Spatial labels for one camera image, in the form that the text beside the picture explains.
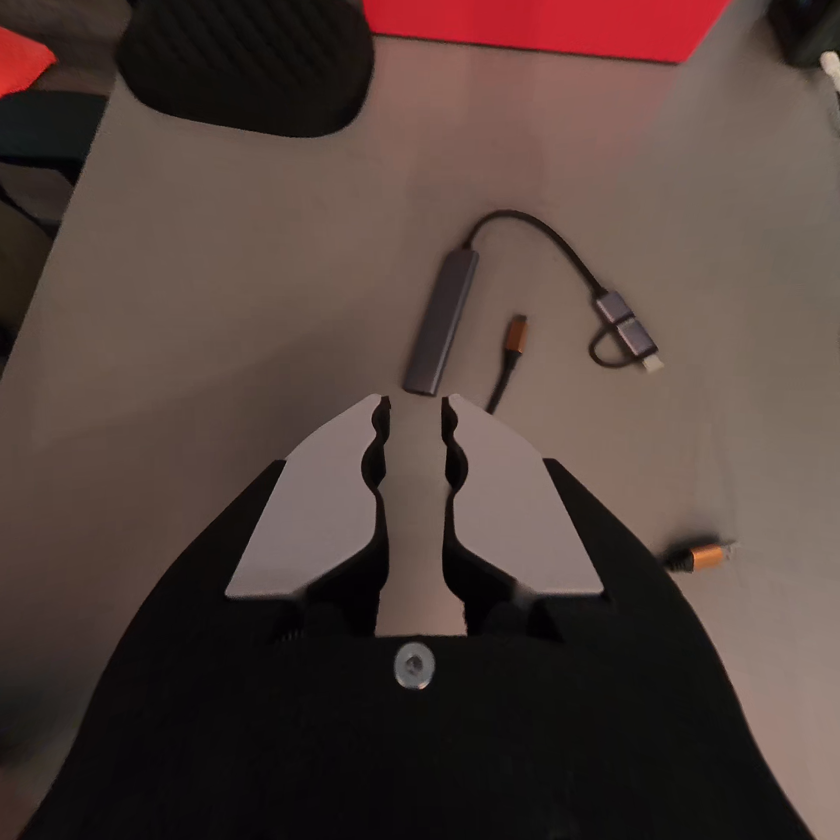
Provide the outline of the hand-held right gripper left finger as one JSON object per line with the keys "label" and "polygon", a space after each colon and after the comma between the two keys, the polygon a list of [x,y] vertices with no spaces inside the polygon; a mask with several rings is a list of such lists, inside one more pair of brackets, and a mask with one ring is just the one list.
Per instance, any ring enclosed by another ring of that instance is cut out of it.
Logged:
{"label": "hand-held right gripper left finger", "polygon": [[380,436],[380,409],[390,411],[387,400],[368,395],[290,452],[227,584],[227,598],[299,595],[369,546],[377,496],[363,477],[363,459]]}

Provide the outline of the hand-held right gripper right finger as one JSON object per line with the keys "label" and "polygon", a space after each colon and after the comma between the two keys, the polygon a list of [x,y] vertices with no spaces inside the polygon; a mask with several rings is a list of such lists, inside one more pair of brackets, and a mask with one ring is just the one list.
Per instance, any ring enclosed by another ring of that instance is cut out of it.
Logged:
{"label": "hand-held right gripper right finger", "polygon": [[463,396],[443,399],[444,580],[461,601],[597,596],[604,584],[528,440]]}

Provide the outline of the grey usb hub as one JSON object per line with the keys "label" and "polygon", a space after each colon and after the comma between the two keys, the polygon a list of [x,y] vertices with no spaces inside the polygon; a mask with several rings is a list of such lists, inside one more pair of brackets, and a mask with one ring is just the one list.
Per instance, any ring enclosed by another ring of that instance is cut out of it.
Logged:
{"label": "grey usb hub", "polygon": [[403,377],[405,392],[437,394],[478,262],[478,253],[464,246],[444,258]]}

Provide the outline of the red plastic bin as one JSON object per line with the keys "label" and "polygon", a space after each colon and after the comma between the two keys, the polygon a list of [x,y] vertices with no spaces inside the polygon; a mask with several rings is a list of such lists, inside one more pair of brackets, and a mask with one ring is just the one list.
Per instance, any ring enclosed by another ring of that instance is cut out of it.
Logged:
{"label": "red plastic bin", "polygon": [[363,1],[377,35],[574,56],[686,61],[729,1]]}

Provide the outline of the dark ribbed object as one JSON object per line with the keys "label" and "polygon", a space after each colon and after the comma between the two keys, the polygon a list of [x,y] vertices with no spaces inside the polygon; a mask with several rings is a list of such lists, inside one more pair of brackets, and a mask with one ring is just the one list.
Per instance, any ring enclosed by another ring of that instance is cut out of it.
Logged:
{"label": "dark ribbed object", "polygon": [[115,52],[145,106],[178,119],[292,139],[356,119],[375,48],[362,2],[142,1]]}

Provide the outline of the black charger cube with display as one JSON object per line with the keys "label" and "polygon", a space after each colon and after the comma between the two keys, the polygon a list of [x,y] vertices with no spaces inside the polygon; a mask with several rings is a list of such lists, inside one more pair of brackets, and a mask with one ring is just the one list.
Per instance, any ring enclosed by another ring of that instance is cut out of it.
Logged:
{"label": "black charger cube with display", "polygon": [[839,1],[771,1],[767,18],[790,67],[816,68],[823,53],[839,53]]}

